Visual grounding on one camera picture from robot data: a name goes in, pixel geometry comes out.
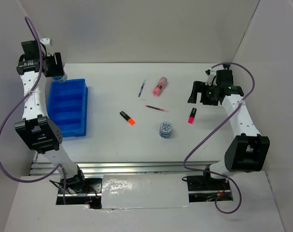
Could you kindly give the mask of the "blue white round jar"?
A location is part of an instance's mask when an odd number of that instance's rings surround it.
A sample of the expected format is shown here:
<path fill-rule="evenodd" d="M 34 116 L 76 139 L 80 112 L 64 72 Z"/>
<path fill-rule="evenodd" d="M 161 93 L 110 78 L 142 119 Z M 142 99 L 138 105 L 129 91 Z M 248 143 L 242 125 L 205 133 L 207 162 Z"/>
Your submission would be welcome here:
<path fill-rule="evenodd" d="M 55 77 L 54 77 L 54 80 L 57 81 L 57 82 L 60 82 L 60 83 L 66 81 L 66 79 L 67 79 L 67 78 L 66 78 L 65 75 L 63 75 L 63 76 L 55 76 Z"/>
<path fill-rule="evenodd" d="M 159 135 L 162 138 L 169 138 L 172 135 L 172 124 L 170 122 L 162 122 L 159 127 Z"/>

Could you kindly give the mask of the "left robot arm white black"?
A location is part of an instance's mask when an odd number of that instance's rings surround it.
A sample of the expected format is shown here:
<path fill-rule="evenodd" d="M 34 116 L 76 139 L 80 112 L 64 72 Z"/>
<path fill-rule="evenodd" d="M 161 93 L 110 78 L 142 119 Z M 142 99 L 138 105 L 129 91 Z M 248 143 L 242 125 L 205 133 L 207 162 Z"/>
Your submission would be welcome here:
<path fill-rule="evenodd" d="M 48 117 L 46 109 L 46 79 L 66 78 L 61 54 L 53 51 L 50 38 L 43 38 L 38 42 L 26 41 L 21 45 L 24 53 L 16 69 L 27 98 L 24 100 L 22 120 L 15 124 L 15 131 L 30 150 L 42 154 L 53 166 L 60 165 L 58 171 L 61 187 L 81 193 L 87 187 L 87 180 L 79 166 L 64 150 L 61 130 Z"/>

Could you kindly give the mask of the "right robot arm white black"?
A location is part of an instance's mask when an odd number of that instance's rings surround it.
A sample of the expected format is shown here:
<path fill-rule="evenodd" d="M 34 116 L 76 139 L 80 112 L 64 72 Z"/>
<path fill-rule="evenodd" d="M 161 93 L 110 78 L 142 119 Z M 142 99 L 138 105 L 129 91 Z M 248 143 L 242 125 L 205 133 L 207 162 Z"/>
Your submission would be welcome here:
<path fill-rule="evenodd" d="M 229 69 L 206 70 L 207 81 L 195 82 L 195 93 L 200 93 L 203 105 L 221 105 L 230 122 L 234 139 L 223 159 L 206 168 L 202 183 L 214 189 L 219 179 L 236 173 L 252 173 L 262 170 L 270 147 L 270 140 L 262 136 L 254 125 L 247 106 L 245 94 L 240 86 L 234 85 L 233 73 Z"/>

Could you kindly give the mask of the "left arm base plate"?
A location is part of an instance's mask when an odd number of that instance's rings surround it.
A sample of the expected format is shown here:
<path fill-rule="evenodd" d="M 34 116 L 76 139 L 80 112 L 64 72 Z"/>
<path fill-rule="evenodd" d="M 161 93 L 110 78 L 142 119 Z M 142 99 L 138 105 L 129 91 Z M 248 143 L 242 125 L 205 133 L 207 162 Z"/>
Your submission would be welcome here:
<path fill-rule="evenodd" d="M 67 187 L 65 195 L 59 184 L 56 205 L 86 205 L 90 209 L 101 209 L 102 178 L 86 178 L 81 191 L 75 192 Z"/>

